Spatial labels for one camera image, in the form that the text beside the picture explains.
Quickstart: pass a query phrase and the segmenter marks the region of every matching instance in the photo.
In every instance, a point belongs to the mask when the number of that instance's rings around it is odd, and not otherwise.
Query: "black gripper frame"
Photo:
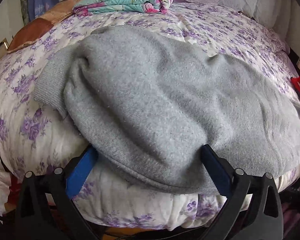
[[[233,169],[207,144],[201,148],[201,160],[219,193],[227,200],[199,240],[282,240],[281,202],[270,173],[257,177]],[[247,194],[253,195],[246,216],[239,230],[229,235]]]
[[[78,164],[81,156],[72,158],[67,166],[57,173],[48,175],[25,176],[15,216],[17,240],[99,240],[84,220],[73,201],[66,194],[66,178]],[[65,224],[70,230],[71,238],[57,227],[51,215],[46,193],[52,194],[53,200]]]

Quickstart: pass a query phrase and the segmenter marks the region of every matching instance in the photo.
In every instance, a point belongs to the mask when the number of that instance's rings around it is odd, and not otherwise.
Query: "white wall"
[[[286,42],[300,57],[300,6],[296,0],[291,0],[291,16]]]
[[[23,27],[20,0],[2,0],[0,3],[0,42],[6,38],[8,43]]]

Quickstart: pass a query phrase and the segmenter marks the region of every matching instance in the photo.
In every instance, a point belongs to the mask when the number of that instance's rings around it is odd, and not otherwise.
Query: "wrinkled fabric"
[[[217,193],[205,144],[255,176],[300,163],[300,102],[241,60],[143,28],[98,28],[58,51],[33,97],[69,113],[128,181],[167,193]]]
[[[10,186],[7,168],[22,180],[64,167],[88,142],[57,111],[32,99],[36,78],[61,48],[75,44],[99,27],[139,26],[175,40],[198,44],[210,57],[223,53],[251,64],[288,98],[298,100],[290,83],[294,67],[276,33],[242,14],[214,4],[171,4],[167,14],[105,13],[74,17],[53,27],[39,41],[0,60],[0,210],[5,212]],[[284,190],[300,177],[300,163],[275,180]],[[245,198],[247,209],[251,196]],[[73,199],[82,216],[112,227],[173,230],[208,226],[225,197],[204,193],[175,195],[127,182],[101,158]]]

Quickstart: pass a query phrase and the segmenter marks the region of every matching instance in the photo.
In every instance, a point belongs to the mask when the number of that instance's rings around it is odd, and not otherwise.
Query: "metal screw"
[[[273,178],[272,174],[269,173],[269,172],[266,173],[266,177],[267,177],[268,179],[272,179],[272,178]]]
[[[235,173],[238,175],[243,175],[244,171],[242,169],[235,169]]]
[[[57,175],[61,174],[62,172],[63,172],[63,169],[60,168],[60,167],[57,167],[57,168],[54,170],[54,174],[57,174]]]
[[[28,171],[25,176],[26,178],[30,178],[32,176],[32,171]]]

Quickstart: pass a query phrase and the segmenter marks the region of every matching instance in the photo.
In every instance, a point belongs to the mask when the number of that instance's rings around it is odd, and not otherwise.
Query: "floral blanket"
[[[280,92],[297,99],[296,76],[277,34],[232,9],[213,4],[172,4],[166,14],[112,12],[72,16],[53,27],[33,46],[0,60],[0,157],[20,180],[31,170],[52,172],[87,146],[71,120],[31,98],[34,83],[59,49],[106,25],[140,26],[170,38],[197,43],[213,56],[229,54],[253,65]],[[281,191],[300,177],[300,165],[276,179]],[[10,176],[0,160],[0,210],[7,201]],[[173,195],[130,184],[100,159],[73,199],[83,217],[114,227],[167,228],[209,225],[226,199],[220,195]],[[243,209],[247,208],[247,196]]]
[[[74,6],[77,15],[104,12],[166,13],[173,0],[82,0]]]

